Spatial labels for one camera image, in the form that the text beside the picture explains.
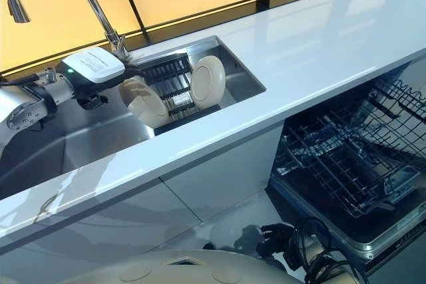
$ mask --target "dishwasher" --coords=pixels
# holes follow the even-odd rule
[[[368,273],[426,226],[424,70],[423,57],[284,123],[270,187]]]

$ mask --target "white countertop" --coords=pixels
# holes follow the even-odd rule
[[[424,55],[426,1],[301,0],[134,54],[151,55],[212,35],[266,92],[0,201],[0,247]],[[72,188],[79,180],[95,187]],[[39,216],[51,215],[50,222],[34,223],[55,195]]]

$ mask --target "plate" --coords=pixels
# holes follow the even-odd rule
[[[155,129],[169,120],[167,107],[140,76],[134,76],[118,88],[126,107],[145,125]]]
[[[215,56],[198,61],[191,78],[191,97],[199,109],[218,104],[224,95],[226,85],[225,68]]]

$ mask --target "stainless steel sink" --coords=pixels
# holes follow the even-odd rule
[[[134,63],[143,68],[156,59],[176,53],[187,53],[192,66],[208,55],[215,55],[222,61],[226,90],[219,104],[221,109],[265,91],[217,37]],[[155,136],[153,129],[128,111],[117,87],[103,94],[109,103],[102,107],[84,110],[76,101],[67,101],[59,106],[54,119],[47,121],[44,128],[23,131],[12,139],[0,160],[1,199]]]

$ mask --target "cabinet door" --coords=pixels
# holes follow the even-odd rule
[[[58,283],[141,255],[197,223],[158,180],[129,199],[1,256],[1,276],[20,284]]]
[[[273,126],[161,179],[204,221],[266,188],[281,131]]]

